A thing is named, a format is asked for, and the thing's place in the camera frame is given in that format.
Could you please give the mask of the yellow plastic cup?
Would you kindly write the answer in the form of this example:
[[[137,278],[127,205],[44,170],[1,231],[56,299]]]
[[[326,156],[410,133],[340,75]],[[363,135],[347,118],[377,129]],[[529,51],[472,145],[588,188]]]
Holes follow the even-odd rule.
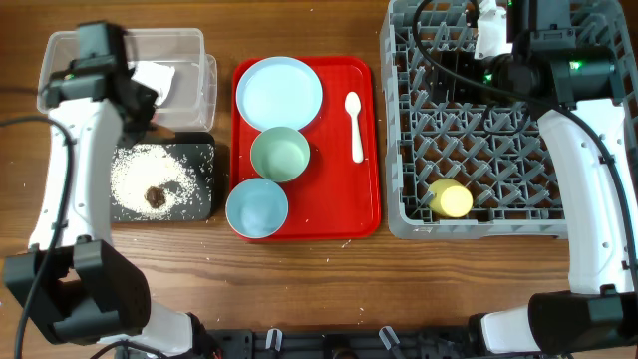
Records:
[[[454,179],[438,179],[429,186],[433,195],[429,203],[434,213],[451,218],[467,215],[474,205],[470,191]]]

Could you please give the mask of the large light blue plate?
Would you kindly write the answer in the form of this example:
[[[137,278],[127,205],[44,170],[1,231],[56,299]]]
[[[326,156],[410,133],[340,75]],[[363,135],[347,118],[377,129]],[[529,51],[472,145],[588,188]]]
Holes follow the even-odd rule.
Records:
[[[235,105],[252,128],[264,132],[287,127],[300,131],[319,114],[323,86],[305,62],[269,57],[251,65],[235,89]]]

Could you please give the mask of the green bowl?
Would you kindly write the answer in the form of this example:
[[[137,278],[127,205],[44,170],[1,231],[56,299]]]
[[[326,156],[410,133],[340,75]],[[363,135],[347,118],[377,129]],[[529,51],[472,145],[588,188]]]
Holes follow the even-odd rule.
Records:
[[[289,182],[303,174],[310,162],[310,146],[297,130],[275,127],[256,137],[250,149],[254,170],[263,178]]]

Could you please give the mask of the small light blue bowl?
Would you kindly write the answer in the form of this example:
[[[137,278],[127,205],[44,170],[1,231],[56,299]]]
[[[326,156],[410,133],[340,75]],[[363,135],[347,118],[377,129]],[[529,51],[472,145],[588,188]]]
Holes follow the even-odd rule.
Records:
[[[231,228],[248,239],[262,239],[277,232],[289,212],[284,190],[270,179],[248,179],[228,196],[225,213]]]

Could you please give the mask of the brown carrot piece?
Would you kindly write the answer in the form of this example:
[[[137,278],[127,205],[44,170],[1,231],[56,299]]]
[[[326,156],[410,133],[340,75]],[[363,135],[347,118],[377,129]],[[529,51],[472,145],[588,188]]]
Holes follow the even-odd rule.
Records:
[[[145,134],[145,140],[148,142],[172,140],[174,138],[174,131],[163,126],[158,126],[156,124],[151,124]]]

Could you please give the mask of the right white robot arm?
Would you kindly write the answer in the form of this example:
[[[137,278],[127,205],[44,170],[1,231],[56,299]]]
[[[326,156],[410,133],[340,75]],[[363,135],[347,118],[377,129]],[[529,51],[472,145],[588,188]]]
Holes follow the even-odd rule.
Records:
[[[637,198],[613,52],[532,48],[449,75],[487,104],[527,104],[549,150],[567,221],[568,289],[476,317],[480,349],[560,355],[635,345]]]

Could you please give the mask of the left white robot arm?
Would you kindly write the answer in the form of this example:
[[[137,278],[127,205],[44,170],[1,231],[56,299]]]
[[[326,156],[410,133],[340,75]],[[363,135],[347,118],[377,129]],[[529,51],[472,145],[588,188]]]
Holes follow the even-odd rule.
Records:
[[[112,154],[147,129],[156,92],[129,69],[58,72],[43,92],[52,144],[42,211],[27,253],[4,263],[4,283],[23,308],[15,357],[27,322],[52,344],[103,343],[159,358],[213,353],[198,319],[152,302],[143,273],[111,244]]]

